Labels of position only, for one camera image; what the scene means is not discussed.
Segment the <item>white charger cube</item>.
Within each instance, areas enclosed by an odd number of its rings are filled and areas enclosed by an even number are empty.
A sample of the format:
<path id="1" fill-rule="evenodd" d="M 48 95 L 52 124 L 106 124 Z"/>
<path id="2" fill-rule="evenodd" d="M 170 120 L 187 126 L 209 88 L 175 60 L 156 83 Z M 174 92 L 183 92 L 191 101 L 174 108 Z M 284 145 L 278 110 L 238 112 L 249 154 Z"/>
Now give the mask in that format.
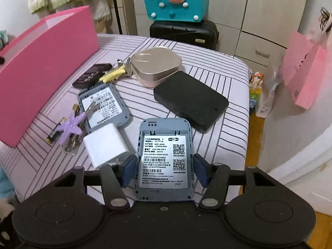
<path id="1" fill-rule="evenodd" d="M 119 165 L 129 156 L 128 147 L 113 123 L 87 134 L 83 143 L 94 169 L 107 164 Z"/>

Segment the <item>black gold AA battery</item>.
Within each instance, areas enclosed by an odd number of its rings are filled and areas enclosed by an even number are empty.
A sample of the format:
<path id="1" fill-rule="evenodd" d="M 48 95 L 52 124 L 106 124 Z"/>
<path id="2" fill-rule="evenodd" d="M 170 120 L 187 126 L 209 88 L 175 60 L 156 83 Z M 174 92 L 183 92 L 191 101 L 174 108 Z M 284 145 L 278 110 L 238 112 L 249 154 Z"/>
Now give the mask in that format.
<path id="1" fill-rule="evenodd" d="M 52 131 L 50 132 L 50 134 L 48 134 L 47 138 L 46 138 L 46 141 L 49 143 L 49 144 L 53 144 L 54 142 L 56 142 L 59 137 L 61 136 L 62 134 L 62 131 L 59 131 L 58 130 L 58 127 L 64 122 L 66 121 L 66 118 L 63 117 L 57 124 L 56 126 L 52 129 Z"/>

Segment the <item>purple starfish hair clip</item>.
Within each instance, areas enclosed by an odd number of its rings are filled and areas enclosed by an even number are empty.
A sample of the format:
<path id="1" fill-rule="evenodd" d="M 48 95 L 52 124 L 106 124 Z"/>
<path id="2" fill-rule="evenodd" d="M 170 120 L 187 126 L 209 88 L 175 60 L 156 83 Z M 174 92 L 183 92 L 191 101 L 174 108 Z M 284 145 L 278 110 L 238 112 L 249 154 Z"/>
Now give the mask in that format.
<path id="1" fill-rule="evenodd" d="M 60 145 L 63 145 L 71 134 L 82 134 L 83 131 L 81 130 L 79 125 L 86 119 L 86 117 L 87 115 L 85 112 L 76 116 L 75 112 L 73 111 L 65 121 L 61 122 L 56 127 L 57 132 L 62 132 L 61 136 L 59 137 Z"/>

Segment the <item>grey wifi router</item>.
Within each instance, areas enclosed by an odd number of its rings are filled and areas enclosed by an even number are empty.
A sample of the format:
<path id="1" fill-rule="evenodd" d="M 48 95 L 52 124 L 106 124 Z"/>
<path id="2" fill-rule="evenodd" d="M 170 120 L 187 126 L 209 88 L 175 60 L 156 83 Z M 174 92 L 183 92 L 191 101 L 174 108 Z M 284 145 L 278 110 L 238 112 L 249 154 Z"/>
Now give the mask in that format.
<path id="1" fill-rule="evenodd" d="M 125 128 L 130 122 L 130 112 L 111 83 L 101 83 L 78 94 L 81 111 L 87 111 L 95 103 L 85 120 L 88 134 L 113 123 L 117 128 Z"/>
<path id="2" fill-rule="evenodd" d="M 149 118 L 140 125 L 134 192 L 137 200 L 190 201 L 194 195 L 190 123 L 183 118 Z"/>

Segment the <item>black power bank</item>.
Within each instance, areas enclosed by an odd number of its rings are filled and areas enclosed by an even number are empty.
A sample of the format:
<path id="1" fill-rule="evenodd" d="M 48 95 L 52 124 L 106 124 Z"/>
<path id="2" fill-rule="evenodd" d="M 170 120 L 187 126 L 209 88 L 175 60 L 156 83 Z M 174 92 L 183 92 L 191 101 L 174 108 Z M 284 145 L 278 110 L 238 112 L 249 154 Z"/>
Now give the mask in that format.
<path id="1" fill-rule="evenodd" d="M 200 133 L 206 133 L 229 105 L 226 97 L 183 71 L 172 74 L 153 93 L 159 104 Z"/>

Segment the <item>black oval glasses case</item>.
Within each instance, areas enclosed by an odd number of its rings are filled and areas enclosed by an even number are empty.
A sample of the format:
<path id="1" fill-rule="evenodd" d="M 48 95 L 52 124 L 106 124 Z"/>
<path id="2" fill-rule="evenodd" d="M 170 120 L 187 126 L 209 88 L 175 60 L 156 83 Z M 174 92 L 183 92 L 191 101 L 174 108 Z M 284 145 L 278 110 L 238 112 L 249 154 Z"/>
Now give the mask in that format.
<path id="1" fill-rule="evenodd" d="M 112 69 L 112 64 L 95 64 L 81 75 L 72 86 L 76 89 L 88 89 L 94 86 L 104 74 Z"/>

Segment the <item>yellow key cover keys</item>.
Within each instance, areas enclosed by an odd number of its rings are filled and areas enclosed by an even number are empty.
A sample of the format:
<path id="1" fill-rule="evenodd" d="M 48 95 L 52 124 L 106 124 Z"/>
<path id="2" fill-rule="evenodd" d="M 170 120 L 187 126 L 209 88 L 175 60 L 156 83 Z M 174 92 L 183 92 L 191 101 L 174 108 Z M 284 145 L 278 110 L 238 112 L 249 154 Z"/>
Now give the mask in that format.
<path id="1" fill-rule="evenodd" d="M 128 57 L 126 61 L 117 59 L 117 62 L 114 64 L 112 69 L 100 77 L 99 81 L 102 83 L 108 83 L 118 80 L 121 77 L 131 77 L 132 75 L 133 71 L 131 68 L 131 58 Z"/>

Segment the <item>pink cardboard storage box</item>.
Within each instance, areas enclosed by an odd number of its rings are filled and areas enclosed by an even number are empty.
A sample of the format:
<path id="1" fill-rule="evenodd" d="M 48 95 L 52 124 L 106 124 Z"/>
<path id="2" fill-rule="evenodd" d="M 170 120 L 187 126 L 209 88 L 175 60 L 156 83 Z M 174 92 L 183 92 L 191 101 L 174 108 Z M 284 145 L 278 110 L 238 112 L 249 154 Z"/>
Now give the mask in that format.
<path id="1" fill-rule="evenodd" d="M 44 17 L 1 50 L 1 142 L 16 147 L 54 92 L 98 50 L 88 6 Z"/>

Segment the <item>pink rounded metal tin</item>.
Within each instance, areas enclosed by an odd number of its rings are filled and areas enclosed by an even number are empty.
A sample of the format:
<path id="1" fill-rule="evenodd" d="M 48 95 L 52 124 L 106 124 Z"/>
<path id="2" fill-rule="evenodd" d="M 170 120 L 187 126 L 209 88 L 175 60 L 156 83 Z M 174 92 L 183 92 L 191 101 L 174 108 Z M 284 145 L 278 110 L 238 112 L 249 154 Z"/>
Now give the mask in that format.
<path id="1" fill-rule="evenodd" d="M 154 88 L 179 70 L 182 59 L 167 47 L 154 47 L 135 53 L 131 68 L 137 80 L 147 88 Z"/>

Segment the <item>striped white tablecloth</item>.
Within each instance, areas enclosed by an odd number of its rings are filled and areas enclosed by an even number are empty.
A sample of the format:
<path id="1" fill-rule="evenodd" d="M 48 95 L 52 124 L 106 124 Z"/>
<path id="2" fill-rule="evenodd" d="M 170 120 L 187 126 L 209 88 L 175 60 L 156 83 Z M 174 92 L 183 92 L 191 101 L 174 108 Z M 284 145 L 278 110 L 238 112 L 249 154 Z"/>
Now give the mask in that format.
<path id="1" fill-rule="evenodd" d="M 249 132 L 249 81 L 247 65 L 236 57 L 166 39 L 133 35 L 103 34 L 100 49 L 79 67 L 56 91 L 37 114 L 15 148 L 1 145 L 1 165 L 13 184 L 17 198 L 31 194 L 75 166 L 92 170 L 84 145 L 75 155 L 67 154 L 58 144 L 46 140 L 56 124 L 70 115 L 79 90 L 73 87 L 92 65 L 126 60 L 134 53 L 163 46 L 182 59 L 182 70 L 228 99 L 224 114 L 204 134 L 192 131 L 194 152 L 210 163 L 222 163 L 231 169 L 245 166 Z"/>

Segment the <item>pink paper shopping bag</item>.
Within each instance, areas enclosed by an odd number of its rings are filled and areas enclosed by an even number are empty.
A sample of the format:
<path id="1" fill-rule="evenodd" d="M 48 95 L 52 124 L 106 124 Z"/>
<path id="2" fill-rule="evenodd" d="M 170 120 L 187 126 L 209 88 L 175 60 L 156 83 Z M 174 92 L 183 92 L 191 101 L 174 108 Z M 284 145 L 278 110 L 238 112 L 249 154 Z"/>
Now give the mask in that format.
<path id="1" fill-rule="evenodd" d="M 317 98 L 330 60 L 329 44 L 308 40 L 296 31 L 292 33 L 281 65 L 281 74 L 296 106 L 310 109 Z"/>

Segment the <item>black hard suitcase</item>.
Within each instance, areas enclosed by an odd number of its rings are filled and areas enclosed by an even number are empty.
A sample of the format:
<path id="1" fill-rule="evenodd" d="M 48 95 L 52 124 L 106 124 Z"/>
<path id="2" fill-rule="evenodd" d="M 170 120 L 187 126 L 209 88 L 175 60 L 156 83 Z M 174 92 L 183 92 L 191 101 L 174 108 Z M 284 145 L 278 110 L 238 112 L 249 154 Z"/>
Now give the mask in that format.
<path id="1" fill-rule="evenodd" d="M 150 37 L 216 50 L 219 31 L 216 24 L 209 20 L 199 23 L 154 21 L 150 26 Z"/>

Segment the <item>beige wardrobe cabinet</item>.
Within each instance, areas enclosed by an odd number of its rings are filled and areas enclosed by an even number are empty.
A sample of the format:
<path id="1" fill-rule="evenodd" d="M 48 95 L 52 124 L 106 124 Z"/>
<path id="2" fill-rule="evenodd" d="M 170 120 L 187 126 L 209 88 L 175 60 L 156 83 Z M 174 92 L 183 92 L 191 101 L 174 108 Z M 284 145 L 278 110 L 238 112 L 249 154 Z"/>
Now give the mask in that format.
<path id="1" fill-rule="evenodd" d="M 122 30 L 150 36 L 153 23 L 144 0 L 116 0 Z M 206 20 L 216 24 L 216 50 L 263 71 L 281 63 L 290 37 L 302 20 L 307 0 L 209 0 Z"/>

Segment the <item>teal felt handbag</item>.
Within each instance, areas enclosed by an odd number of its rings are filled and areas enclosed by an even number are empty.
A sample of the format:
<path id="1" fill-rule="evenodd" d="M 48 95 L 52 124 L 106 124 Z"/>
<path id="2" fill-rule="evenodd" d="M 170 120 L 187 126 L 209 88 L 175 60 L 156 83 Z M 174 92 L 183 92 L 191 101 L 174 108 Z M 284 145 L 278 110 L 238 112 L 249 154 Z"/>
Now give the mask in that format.
<path id="1" fill-rule="evenodd" d="M 208 14 L 209 0 L 144 0 L 152 21 L 201 22 Z"/>

